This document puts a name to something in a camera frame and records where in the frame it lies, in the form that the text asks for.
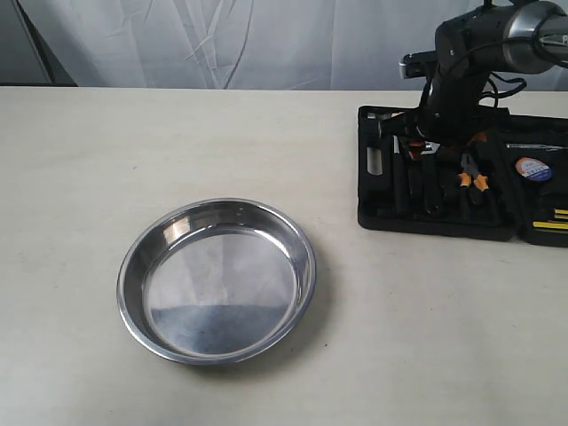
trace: white curtain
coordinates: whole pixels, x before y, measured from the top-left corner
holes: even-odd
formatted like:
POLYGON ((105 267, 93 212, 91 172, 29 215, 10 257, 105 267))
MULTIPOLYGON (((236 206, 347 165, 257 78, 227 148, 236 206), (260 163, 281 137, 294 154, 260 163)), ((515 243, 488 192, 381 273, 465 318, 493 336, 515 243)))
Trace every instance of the white curtain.
MULTIPOLYGON (((482 0, 20 0, 81 86, 410 90, 398 62, 482 0)), ((496 3, 507 3, 504 0, 496 3)), ((568 0, 559 1, 564 7, 568 0)), ((532 90, 568 90, 564 71, 532 90)))

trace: table surface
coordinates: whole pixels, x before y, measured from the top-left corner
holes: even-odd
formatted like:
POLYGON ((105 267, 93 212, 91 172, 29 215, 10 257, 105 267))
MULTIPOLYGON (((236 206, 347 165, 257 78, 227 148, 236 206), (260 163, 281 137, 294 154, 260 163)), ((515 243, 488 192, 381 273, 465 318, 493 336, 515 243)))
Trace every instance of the table surface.
POLYGON ((357 109, 418 96, 0 89, 0 424, 565 424, 566 250, 357 224, 357 109), (116 277, 156 218, 224 196, 294 218, 318 288, 268 352, 185 367, 130 337, 116 277))

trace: stainless steel bowl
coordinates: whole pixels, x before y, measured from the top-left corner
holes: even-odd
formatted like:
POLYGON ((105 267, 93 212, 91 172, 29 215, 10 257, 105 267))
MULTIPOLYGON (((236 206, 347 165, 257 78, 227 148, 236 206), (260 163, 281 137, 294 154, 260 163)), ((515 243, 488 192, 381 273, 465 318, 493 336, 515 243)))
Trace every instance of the stainless steel bowl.
POLYGON ((228 364, 277 343, 315 289, 310 242, 258 202, 178 209, 134 242, 120 270, 124 324, 147 349, 195 365, 228 364))

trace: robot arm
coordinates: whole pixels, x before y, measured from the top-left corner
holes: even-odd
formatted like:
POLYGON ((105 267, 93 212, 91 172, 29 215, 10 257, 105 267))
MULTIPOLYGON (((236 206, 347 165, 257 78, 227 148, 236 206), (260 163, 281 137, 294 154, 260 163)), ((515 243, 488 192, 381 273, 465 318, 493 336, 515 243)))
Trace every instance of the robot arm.
POLYGON ((568 17, 556 4, 517 0, 511 6, 491 1, 444 22, 436 31, 436 51, 407 55, 405 78, 425 76, 420 105, 380 124, 383 136, 465 146, 508 111, 480 106, 492 72, 540 74, 566 67, 568 17))

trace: round label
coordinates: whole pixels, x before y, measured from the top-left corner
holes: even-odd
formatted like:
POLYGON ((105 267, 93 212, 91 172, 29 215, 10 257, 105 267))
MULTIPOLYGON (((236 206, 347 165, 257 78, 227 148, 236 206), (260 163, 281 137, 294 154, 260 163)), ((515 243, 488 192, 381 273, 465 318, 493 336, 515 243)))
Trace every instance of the round label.
POLYGON ((517 162, 517 172, 523 178, 534 182, 546 182, 552 178, 552 169, 540 160, 523 157, 517 162))

